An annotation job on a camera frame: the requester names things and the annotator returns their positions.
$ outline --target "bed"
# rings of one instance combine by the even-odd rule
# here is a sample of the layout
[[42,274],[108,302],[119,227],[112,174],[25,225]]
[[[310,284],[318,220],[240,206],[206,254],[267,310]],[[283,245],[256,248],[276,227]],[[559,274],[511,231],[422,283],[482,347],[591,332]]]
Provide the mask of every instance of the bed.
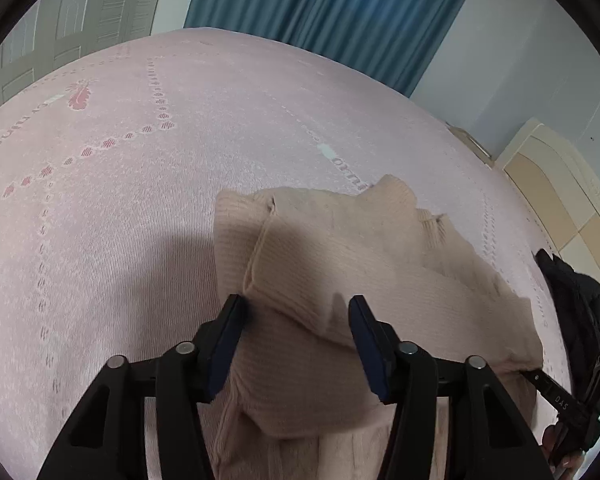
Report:
[[[286,44],[200,28],[91,54],[11,98],[0,108],[7,471],[36,476],[108,357],[161,354],[218,310],[219,190],[357,193],[385,173],[407,182],[418,206],[448,213],[530,298],[544,370],[568,388],[555,309],[533,260],[550,250],[541,228],[502,170],[379,82]],[[536,437],[554,413],[539,400]],[[155,475],[151,451],[149,462]]]

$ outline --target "blue curtain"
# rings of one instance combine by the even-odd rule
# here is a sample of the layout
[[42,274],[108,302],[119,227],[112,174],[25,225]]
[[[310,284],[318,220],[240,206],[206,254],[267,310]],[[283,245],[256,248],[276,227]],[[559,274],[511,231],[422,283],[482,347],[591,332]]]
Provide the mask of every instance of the blue curtain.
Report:
[[464,0],[191,0],[185,27],[217,27],[329,57],[411,95]]

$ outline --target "curtain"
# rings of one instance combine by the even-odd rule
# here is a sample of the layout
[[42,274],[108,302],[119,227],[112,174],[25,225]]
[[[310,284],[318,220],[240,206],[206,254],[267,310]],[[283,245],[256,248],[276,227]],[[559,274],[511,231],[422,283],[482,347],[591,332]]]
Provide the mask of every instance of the curtain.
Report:
[[191,0],[185,27],[288,43],[411,95],[464,0]]

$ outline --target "ribbed knit fabric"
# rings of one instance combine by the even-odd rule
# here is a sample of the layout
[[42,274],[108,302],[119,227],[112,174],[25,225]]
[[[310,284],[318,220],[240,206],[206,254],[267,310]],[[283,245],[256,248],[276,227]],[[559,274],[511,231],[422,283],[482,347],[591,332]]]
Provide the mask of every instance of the ribbed knit fabric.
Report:
[[536,394],[518,371],[542,366],[542,345],[529,300],[398,178],[357,196],[222,191],[214,254],[220,297],[239,292],[252,311],[212,449],[220,479],[377,474],[393,408],[368,389],[347,323],[354,294],[435,357],[483,356],[530,421]]

